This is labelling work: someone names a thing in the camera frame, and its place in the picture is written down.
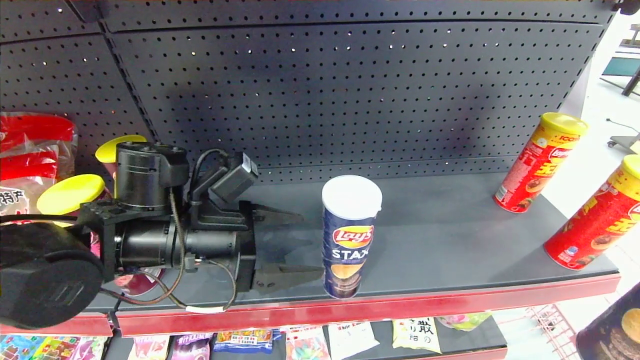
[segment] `red shelf edge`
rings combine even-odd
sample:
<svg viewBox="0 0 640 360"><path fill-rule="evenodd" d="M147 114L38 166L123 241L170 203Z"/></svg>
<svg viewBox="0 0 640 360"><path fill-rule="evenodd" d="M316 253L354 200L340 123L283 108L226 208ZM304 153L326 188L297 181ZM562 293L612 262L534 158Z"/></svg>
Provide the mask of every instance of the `red shelf edge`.
<svg viewBox="0 0 640 360"><path fill-rule="evenodd" d="M504 360L507 358L507 348L490 348L487 350L478 350L473 352L463 352L460 354L446 354L430 357L423 357L418 360Z"/></svg>
<svg viewBox="0 0 640 360"><path fill-rule="evenodd" d="M113 336L107 315L84 313L61 324L37 330L24 330L0 325L2 335L43 335L43 336Z"/></svg>
<svg viewBox="0 0 640 360"><path fill-rule="evenodd" d="M218 314L195 314L181 310L119 311L116 317L123 337L269 329L285 325L326 325L350 321L375 322L551 304L612 293L619 281L620 274L611 274L490 290L234 306L227 312Z"/></svg>

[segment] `lay's logo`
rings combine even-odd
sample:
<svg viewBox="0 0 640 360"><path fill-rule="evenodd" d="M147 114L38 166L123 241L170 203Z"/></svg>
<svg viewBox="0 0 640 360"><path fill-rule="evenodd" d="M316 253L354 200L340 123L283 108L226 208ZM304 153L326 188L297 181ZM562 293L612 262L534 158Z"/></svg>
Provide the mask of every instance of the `lay's logo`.
<svg viewBox="0 0 640 360"><path fill-rule="evenodd" d="M373 225L343 226L333 231L333 242L349 249L367 246L373 239Z"/></svg>
<svg viewBox="0 0 640 360"><path fill-rule="evenodd" d="M636 204L629 210L629 217L633 221L640 222L640 204Z"/></svg>

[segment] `gray shelf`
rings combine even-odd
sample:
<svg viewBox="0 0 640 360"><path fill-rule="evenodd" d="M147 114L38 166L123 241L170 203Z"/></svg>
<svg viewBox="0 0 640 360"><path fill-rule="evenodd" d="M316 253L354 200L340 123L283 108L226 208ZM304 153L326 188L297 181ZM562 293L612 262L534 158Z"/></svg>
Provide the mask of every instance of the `gray shelf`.
<svg viewBox="0 0 640 360"><path fill-rule="evenodd" d="M361 352L348 360L395 360L395 359L422 359L424 357L437 356L437 353L428 350L414 350L410 348L393 348L393 326L390 321L371 323L376 340L380 345L365 352ZM477 329L471 332L457 331L444 327L436 322L440 350L443 355L462 354L480 350L506 348L507 342L500 332L493 318L487 319ZM324 328L324 337L328 343L328 333ZM109 347L106 360L126 359L133 346L133 339L115 337ZM211 359L215 360L283 360L286 356L284 338L273 344L271 354L231 354L228 352L212 353Z"/></svg>
<svg viewBox="0 0 640 360"><path fill-rule="evenodd" d="M376 180L384 196L383 209L358 296L543 286L618 273L605 256L581 272L552 261L541 245L565 217L543 197L523 215L500 209L492 195L503 178L496 173ZM307 219L304 224L257 228L259 263L321 266L322 187L323 183L266 185L246 192L245 199L296 211ZM172 283L175 273L169 271L164 280ZM226 302L230 292L221 270L203 268L185 275L176 294L188 304L206 306ZM160 294L155 289L140 299ZM269 296L241 293L236 304L312 299L329 299L321 280ZM167 300L144 307L121 304L118 310L173 308Z"/></svg>

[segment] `store shelf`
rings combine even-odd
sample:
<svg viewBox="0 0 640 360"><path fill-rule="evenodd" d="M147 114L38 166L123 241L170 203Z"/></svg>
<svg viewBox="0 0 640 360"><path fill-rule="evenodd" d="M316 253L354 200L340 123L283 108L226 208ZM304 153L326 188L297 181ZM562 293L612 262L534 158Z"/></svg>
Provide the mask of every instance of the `store shelf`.
<svg viewBox="0 0 640 360"><path fill-rule="evenodd" d="M585 270L553 262L541 244L564 222L543 197L529 212L504 211L492 194L504 174L376 180L384 194L375 239L364 266L360 293L328 297L320 280L269 296L239 294L226 313L185 313L164 301L156 306L121 304L123 334L207 332L294 323L326 324L448 315L548 304L610 293L620 279L602 256ZM245 199L296 211L304 224L258 228L258 262L321 265L322 183L251 188ZM171 283L175 272L164 278ZM151 291L141 299L160 294ZM225 274L203 268L183 277L177 296L188 304L220 305L230 296Z"/></svg>
<svg viewBox="0 0 640 360"><path fill-rule="evenodd" d="M442 354L428 350L393 348L393 328L391 322L374 322L371 326L376 340L380 342L380 345L348 357L347 360L400 360L425 359L431 357L435 357L438 360L498 360L504 359L507 355L507 342L493 318L487 319L487 321L483 322L472 332L457 331L444 327L440 323L436 323ZM329 336L326 327L324 328L324 337L328 342ZM114 338L109 347L106 360L126 359L132 346L133 339L121 338L120 336ZM211 356L211 359L284 360L285 356L285 341L282 338L274 342L273 352L268 355L262 353L230 354L227 352L217 352Z"/></svg>

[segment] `black cable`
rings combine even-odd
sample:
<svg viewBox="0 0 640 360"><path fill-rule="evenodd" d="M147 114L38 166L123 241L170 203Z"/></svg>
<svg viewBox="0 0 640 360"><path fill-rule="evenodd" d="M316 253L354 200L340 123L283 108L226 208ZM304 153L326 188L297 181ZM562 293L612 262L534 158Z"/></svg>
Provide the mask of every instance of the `black cable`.
<svg viewBox="0 0 640 360"><path fill-rule="evenodd" d="M227 305L224 305L222 307L223 311L226 311L231 305L234 304L234 302L236 301L236 297L238 296L238 287L237 287L237 283L236 283L236 277L234 276L234 274L231 273L231 270L229 270L228 267L226 267L225 265L222 265L221 263L214 261L214 260L207 260L207 262L209 264L212 265L216 265L218 267L221 267L222 269L224 269L227 274L229 275L229 277L231 278L231 284L234 287L234 292L231 295L231 299L229 299L229 301L227 302Z"/></svg>
<svg viewBox="0 0 640 360"><path fill-rule="evenodd" d="M141 274L144 276L149 276L151 279L153 279L155 282L157 282L158 286L160 286L160 288L165 292L168 293L169 292L169 287L167 287L167 285L160 280L159 277L155 276L154 274L151 274L150 272L146 272L143 270L134 270L133 273L135 274ZM126 302L127 304L132 304L132 305L137 305L135 302L132 302L131 298L126 297L124 295L121 295L115 291L111 291L111 290L107 290L105 288L101 288L100 292L105 294L105 295L109 295L110 297L114 297L122 302ZM173 301L173 303L178 306L181 307L183 309L187 308L187 305L185 303L183 303L182 301L180 301L177 297L175 297L173 294L169 295L168 298Z"/></svg>
<svg viewBox="0 0 640 360"><path fill-rule="evenodd" d="M628 127L629 129L631 129L631 130L635 131L636 133L640 133L640 131L636 130L634 127L631 127L631 126L629 126L629 125L626 125L626 124L620 124L619 122L615 122L615 121L613 121L613 120L611 120L611 119L609 119L609 118L607 118L607 121L608 121L608 122L611 122L611 123L613 123L613 124L619 125L619 126Z"/></svg>
<svg viewBox="0 0 640 360"><path fill-rule="evenodd" d="M198 175L200 175L200 169L202 168L202 163L206 160L206 158L209 155L211 155L214 152L217 152L220 156L224 158L229 157L229 154L227 154L227 152L222 149L209 149L200 155L200 157L198 158L198 161L196 161L196 165L193 167L193 173L191 174L191 180L189 182L189 201L194 200L191 198L191 192L193 191L193 188L196 186L196 180L198 179Z"/></svg>
<svg viewBox="0 0 640 360"><path fill-rule="evenodd" d="M121 294L118 294L115 291L107 290L107 289L104 289L104 288L100 289L101 293L104 293L106 295L115 297L115 298L117 298L119 300L122 300L122 301L128 303L128 304L133 304L133 305L154 305L154 304L157 304L160 301L170 297L172 295L172 293L175 291L175 289L178 287L178 284L180 283L180 280L182 279L182 275L184 275L184 261L185 261L185 258L186 258L186 244L184 242L184 230L182 228L182 223L180 222L180 216L178 214L178 207L177 207L176 201L175 201L175 194L174 194L172 188L169 189L169 202L171 203L171 211L173 213L173 219L175 221L175 228L176 228L176 231L178 232L178 241L180 243L180 270L178 271L178 277L173 282L173 285L171 286L171 288L167 289L167 291L165 291L164 294L158 296L157 298L155 298L153 300L136 300L136 299L132 299L130 297L125 297L125 296L123 296Z"/></svg>
<svg viewBox="0 0 640 360"><path fill-rule="evenodd" d="M45 214L16 214L16 215L2 215L0 216L0 224L13 221L60 221L60 222L75 222L78 217L72 217L69 215L45 215Z"/></svg>

